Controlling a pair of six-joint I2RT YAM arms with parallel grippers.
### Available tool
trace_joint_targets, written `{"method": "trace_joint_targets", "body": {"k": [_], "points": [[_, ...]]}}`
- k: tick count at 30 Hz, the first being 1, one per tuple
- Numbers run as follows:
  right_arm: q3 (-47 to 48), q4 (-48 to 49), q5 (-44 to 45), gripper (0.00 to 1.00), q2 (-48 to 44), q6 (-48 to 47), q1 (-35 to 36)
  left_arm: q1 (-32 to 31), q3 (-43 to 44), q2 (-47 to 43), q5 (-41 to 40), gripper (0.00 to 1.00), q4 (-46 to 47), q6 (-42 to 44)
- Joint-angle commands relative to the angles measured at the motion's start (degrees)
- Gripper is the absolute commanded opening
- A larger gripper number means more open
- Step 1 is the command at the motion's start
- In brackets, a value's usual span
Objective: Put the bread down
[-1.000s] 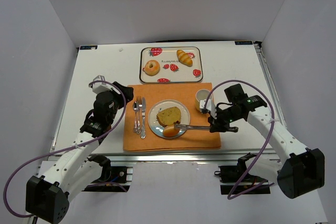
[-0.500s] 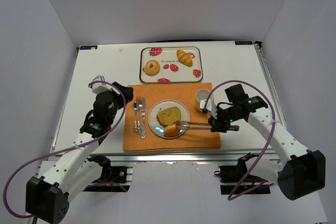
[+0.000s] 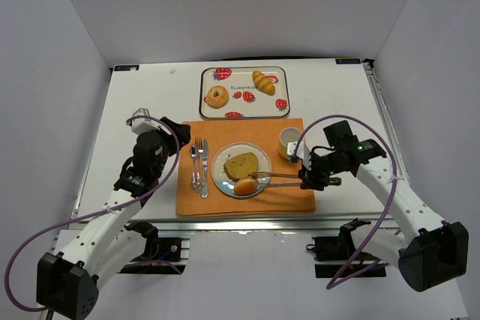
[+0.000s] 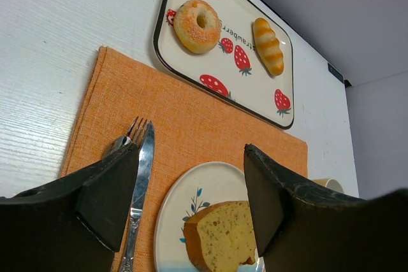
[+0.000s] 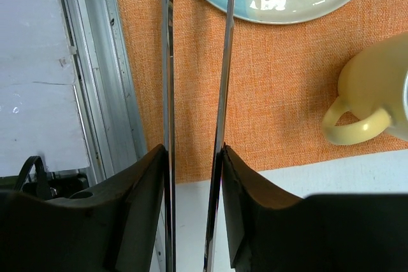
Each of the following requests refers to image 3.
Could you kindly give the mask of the sliced loaf cake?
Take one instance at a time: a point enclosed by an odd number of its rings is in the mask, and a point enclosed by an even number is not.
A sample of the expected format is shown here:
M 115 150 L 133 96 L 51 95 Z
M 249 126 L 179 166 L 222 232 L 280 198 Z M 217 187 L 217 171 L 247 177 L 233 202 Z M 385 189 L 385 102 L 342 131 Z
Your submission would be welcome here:
M 229 158 L 223 165 L 226 176 L 232 181 L 246 178 L 256 172 L 259 167 L 257 156 L 252 153 L 243 153 Z

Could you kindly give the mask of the glossy orange bun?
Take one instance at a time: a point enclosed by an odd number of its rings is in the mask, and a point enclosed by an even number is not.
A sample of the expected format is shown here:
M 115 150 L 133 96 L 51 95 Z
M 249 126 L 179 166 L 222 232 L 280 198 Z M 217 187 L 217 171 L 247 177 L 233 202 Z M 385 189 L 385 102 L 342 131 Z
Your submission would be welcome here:
M 237 196 L 249 196 L 257 191 L 258 181 L 255 178 L 243 178 L 236 182 L 233 191 Z

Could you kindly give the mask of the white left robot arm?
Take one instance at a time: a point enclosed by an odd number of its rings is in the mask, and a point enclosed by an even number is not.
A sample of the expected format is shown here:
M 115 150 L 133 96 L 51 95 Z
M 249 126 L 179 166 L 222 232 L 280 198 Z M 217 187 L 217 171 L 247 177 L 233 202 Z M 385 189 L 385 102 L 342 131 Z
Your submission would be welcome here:
M 137 135 L 133 154 L 122 165 L 98 215 L 56 254 L 37 264 L 37 302 L 68 319 L 86 319 L 103 286 L 134 259 L 158 255 L 158 230 L 133 220 L 162 179 L 170 157 L 191 141 L 191 127 L 166 117 L 135 115 L 127 122 Z

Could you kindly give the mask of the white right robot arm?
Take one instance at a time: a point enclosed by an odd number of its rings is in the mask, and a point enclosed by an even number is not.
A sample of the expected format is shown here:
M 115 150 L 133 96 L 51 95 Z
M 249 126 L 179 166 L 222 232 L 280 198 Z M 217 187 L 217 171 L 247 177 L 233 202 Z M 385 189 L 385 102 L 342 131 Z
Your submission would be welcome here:
M 322 191 L 338 186 L 338 174 L 349 172 L 382 203 L 375 223 L 355 219 L 340 228 L 339 247 L 347 260 L 328 283 L 328 289 L 350 279 L 344 271 L 360 254 L 375 258 L 366 271 L 391 265 L 417 292 L 423 292 L 466 273 L 469 233 L 460 223 L 437 214 L 398 175 L 395 157 L 380 135 L 359 140 L 351 117 L 324 128 L 327 154 L 318 155 L 303 139 L 287 146 L 289 161 L 301 162 L 298 176 L 303 190 Z

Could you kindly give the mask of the metal serving tongs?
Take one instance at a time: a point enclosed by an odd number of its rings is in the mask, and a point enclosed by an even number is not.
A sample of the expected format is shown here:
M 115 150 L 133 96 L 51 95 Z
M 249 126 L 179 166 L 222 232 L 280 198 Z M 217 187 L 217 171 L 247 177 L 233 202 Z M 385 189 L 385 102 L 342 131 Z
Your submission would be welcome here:
M 291 174 L 281 174 L 274 172 L 255 172 L 249 175 L 250 178 L 255 179 L 258 183 L 257 189 L 276 188 L 276 187 L 298 187 L 302 190 L 318 190 L 323 191 L 326 187 L 337 187 L 342 185 L 342 179 L 339 177 L 322 177 L 315 178 L 312 176 L 297 176 Z M 300 182 L 286 182 L 286 183 L 261 183 L 260 179 L 264 178 L 290 178 L 297 179 Z

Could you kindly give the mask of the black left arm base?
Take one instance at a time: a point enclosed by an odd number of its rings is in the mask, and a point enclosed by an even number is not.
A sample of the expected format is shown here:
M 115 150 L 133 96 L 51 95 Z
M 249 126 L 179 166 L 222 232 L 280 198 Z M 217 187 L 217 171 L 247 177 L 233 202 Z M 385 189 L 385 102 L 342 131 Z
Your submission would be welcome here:
M 146 243 L 143 252 L 127 263 L 120 274 L 183 274 L 190 249 L 189 239 L 160 235 L 157 227 L 143 221 L 134 221 L 124 226 L 124 230 L 140 235 Z

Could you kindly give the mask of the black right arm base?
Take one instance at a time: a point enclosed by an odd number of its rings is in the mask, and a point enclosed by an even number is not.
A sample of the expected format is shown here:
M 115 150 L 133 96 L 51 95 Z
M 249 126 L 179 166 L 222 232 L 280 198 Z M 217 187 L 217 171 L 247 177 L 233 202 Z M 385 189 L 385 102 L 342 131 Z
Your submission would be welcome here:
M 305 249 L 313 255 L 316 278 L 332 278 L 343 263 L 355 252 L 350 233 L 358 227 L 370 225 L 371 221 L 355 218 L 340 227 L 338 235 L 318 236 L 313 238 L 312 244 L 307 244 Z M 360 253 L 354 261 L 342 273 L 340 278 L 364 270 L 373 264 L 377 258 L 368 253 Z M 368 271 L 360 274 L 364 278 L 386 277 L 386 266 L 383 263 L 376 265 Z

